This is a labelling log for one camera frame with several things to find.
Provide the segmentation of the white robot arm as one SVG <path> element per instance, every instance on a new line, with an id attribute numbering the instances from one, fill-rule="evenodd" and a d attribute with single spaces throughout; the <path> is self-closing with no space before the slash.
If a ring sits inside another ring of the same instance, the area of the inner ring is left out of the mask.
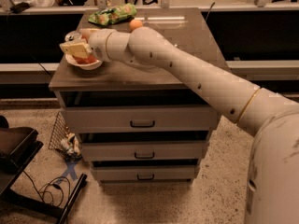
<path id="1" fill-rule="evenodd" d="M 299 104 L 207 63 L 149 27 L 88 29 L 63 53 L 139 69 L 163 68 L 254 137 L 244 224 L 299 224 Z"/>

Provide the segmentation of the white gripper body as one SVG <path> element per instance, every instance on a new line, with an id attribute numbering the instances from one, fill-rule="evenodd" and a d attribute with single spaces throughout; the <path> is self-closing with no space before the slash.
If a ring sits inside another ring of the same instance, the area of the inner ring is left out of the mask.
<path id="1" fill-rule="evenodd" d="M 93 32 L 88 39 L 88 44 L 93 52 L 93 56 L 103 62 L 112 61 L 112 36 L 114 35 L 114 29 L 102 29 L 97 32 Z"/>

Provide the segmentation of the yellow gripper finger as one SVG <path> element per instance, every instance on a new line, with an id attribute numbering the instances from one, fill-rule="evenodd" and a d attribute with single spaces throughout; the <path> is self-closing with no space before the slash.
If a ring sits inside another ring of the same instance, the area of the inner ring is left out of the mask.
<path id="1" fill-rule="evenodd" d="M 79 58 L 88 58 L 92 54 L 89 44 L 80 39 L 61 43 L 60 49 L 64 54 Z"/>
<path id="2" fill-rule="evenodd" d="M 86 42 L 88 42 L 92 33 L 95 33 L 98 31 L 99 31 L 98 28 L 82 28 L 79 30 L 80 40 L 85 40 Z"/>

